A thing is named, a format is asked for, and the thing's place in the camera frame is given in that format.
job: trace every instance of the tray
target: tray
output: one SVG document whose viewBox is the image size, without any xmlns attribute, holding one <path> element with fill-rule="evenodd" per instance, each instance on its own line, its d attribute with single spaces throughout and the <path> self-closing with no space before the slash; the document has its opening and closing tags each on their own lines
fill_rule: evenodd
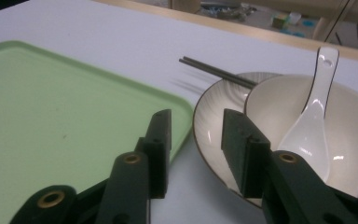
<svg viewBox="0 0 358 224">
<path fill-rule="evenodd" d="M 106 179 L 167 108 L 173 158 L 191 128 L 184 99 L 26 43 L 0 43 L 0 223 L 39 189 L 80 192 Z"/>
</svg>

